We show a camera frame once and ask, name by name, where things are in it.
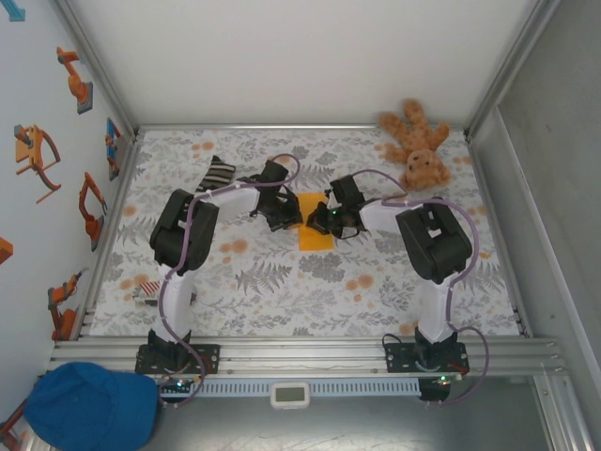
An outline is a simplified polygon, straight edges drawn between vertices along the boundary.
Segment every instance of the cap brim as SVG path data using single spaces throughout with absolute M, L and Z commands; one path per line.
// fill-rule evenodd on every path
M 113 424 L 100 440 L 95 451 L 136 450 L 146 444 L 159 402 L 159 390 L 154 380 L 135 373 L 114 373 L 118 406 Z

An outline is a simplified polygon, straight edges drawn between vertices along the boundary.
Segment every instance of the floral tablecloth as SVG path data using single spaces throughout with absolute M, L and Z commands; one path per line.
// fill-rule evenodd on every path
M 389 146 L 394 146 L 392 138 L 380 130 L 147 132 L 90 333 L 147 334 L 157 309 L 139 301 L 141 287 L 159 281 L 148 245 L 150 232 L 175 189 L 194 191 L 212 155 L 235 165 L 238 178 L 260 172 L 267 158 L 290 152 L 302 165 L 292 190 L 315 193 L 327 189 L 329 181 L 366 167 L 399 177 L 402 165 L 381 158 Z M 455 291 L 454 323 L 476 325 L 485 334 L 518 334 L 462 133 L 452 132 L 439 155 L 452 173 L 450 184 L 410 198 L 440 195 L 454 201 L 472 215 L 481 239 L 476 270 Z M 294 162 L 284 164 L 292 169 Z M 361 175 L 357 182 L 366 197 L 396 192 L 389 180 L 378 176 Z M 208 260 L 195 276 L 193 334 L 411 334 L 420 279 L 400 236 L 363 233 L 338 241 L 333 251 L 298 249 L 296 230 L 271 233 L 261 216 L 218 224 Z

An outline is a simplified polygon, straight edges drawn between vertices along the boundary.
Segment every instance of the blue cap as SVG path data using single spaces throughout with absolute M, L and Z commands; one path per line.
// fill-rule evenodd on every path
M 23 414 L 44 442 L 63 451 L 130 451 L 150 438 L 158 401 L 147 376 L 72 363 L 38 382 Z

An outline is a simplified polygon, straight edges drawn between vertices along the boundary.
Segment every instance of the black and white sock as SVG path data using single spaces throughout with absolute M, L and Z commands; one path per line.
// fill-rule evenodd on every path
M 213 156 L 208 171 L 200 181 L 196 192 L 203 193 L 206 190 L 216 190 L 229 185 L 234 179 L 235 172 L 235 166 L 224 163 L 221 158 Z

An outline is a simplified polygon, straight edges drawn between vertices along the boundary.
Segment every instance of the brown teddy bear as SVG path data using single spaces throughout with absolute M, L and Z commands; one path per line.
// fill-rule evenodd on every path
M 436 149 L 449 136 L 449 124 L 442 122 L 433 131 L 425 118 L 424 108 L 414 99 L 403 103 L 403 113 L 411 128 L 393 113 L 384 113 L 379 119 L 381 129 L 402 146 L 387 148 L 386 160 L 407 165 L 401 183 L 408 190 L 446 185 L 451 174 L 436 154 Z

